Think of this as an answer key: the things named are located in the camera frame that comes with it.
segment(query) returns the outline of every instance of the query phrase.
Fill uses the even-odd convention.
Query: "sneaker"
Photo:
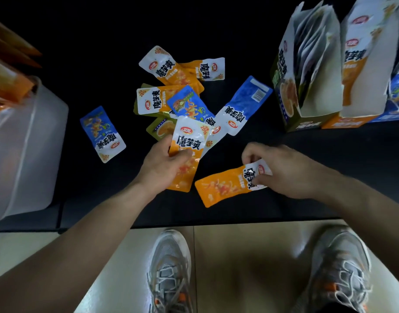
[[[313,251],[310,281],[292,313],[313,313],[338,303],[366,313],[371,259],[365,243],[347,226],[325,231]]]
[[[166,230],[157,238],[147,273],[150,313],[191,313],[191,254],[182,234]]]

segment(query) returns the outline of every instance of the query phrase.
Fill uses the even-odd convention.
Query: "black table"
[[[138,66],[153,46],[162,46],[178,62],[226,57],[227,79],[206,83],[201,94],[214,113],[249,75],[272,86],[270,66],[289,17],[301,0],[279,1],[213,5],[208,10],[201,6],[190,13],[181,12],[189,8],[186,4],[169,4],[168,8],[152,1],[150,6],[157,11],[137,6],[131,10],[145,11],[144,16],[132,15],[128,5],[112,0],[0,4],[0,21],[44,53],[39,60],[44,68],[37,75],[70,108],[52,205],[43,211],[10,216],[0,221],[0,231],[65,230],[134,178],[155,142],[145,131],[154,118],[133,113],[134,93],[140,84],[160,85]],[[305,8],[318,1],[306,1]],[[334,5],[339,20],[353,2],[326,0]],[[79,118],[99,105],[127,144],[127,149],[108,163],[98,158],[79,124]],[[272,95],[237,136],[226,136],[210,150],[195,179],[241,166],[240,154],[249,141],[285,143],[399,202],[399,123],[289,134],[282,127]],[[166,190],[159,194],[134,227],[334,217],[333,211],[317,202],[291,200],[269,189],[238,195],[206,209],[192,187],[190,193]]]

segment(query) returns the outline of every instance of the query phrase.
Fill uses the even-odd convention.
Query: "plastic container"
[[[69,108],[36,80],[35,95],[0,127],[0,219],[53,199]]]

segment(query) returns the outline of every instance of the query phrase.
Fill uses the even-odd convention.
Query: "left hand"
[[[184,149],[176,156],[169,157],[171,142],[172,135],[167,135],[153,145],[133,181],[142,184],[153,197],[170,186],[179,167],[192,157],[190,149]]]

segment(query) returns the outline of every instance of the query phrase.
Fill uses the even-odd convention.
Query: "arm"
[[[0,277],[0,312],[73,312],[135,219],[192,155],[155,144],[138,176],[66,233]]]
[[[273,176],[253,182],[294,199],[315,199],[334,209],[399,280],[399,204],[362,182],[287,147],[249,143],[243,164],[263,158]]]

